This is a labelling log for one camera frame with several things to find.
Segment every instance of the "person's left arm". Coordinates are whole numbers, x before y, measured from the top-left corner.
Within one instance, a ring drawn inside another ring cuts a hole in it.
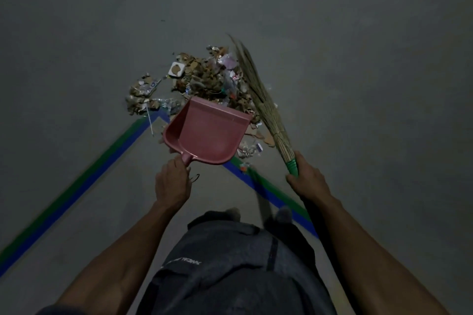
[[[159,241],[171,218],[191,193],[189,173],[181,156],[156,175],[157,200],[128,232],[93,259],[56,304],[88,315],[125,314],[143,283]]]

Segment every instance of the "green broom handle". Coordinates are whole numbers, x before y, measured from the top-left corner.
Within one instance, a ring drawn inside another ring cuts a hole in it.
[[[296,163],[295,158],[287,162],[286,167],[291,175],[295,175],[296,177],[299,177],[299,171],[297,169],[297,163]]]

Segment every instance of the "floor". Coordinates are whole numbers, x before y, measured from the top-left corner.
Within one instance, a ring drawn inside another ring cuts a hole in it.
[[[473,0],[1,0],[0,15],[0,248],[133,122],[133,80],[164,75],[173,52],[228,44],[228,32],[347,210],[452,314],[473,306]],[[0,279],[6,313],[53,301],[129,228],[166,157],[152,140],[133,146]],[[289,193],[277,160],[265,150],[254,163]],[[244,220],[261,222],[251,190],[214,172],[202,166],[154,266],[201,210],[248,200]]]

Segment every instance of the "dustpan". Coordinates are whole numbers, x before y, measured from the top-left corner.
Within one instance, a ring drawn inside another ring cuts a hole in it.
[[[163,132],[171,149],[188,166],[196,160],[212,165],[228,162],[237,151],[252,116],[193,96]]]

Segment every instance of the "forearm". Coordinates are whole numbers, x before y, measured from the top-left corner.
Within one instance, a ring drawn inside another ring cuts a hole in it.
[[[304,203],[357,314],[447,313],[339,201],[326,198],[323,202],[305,200]]]
[[[87,314],[128,311],[173,213],[155,204],[128,232],[93,259],[59,298]]]

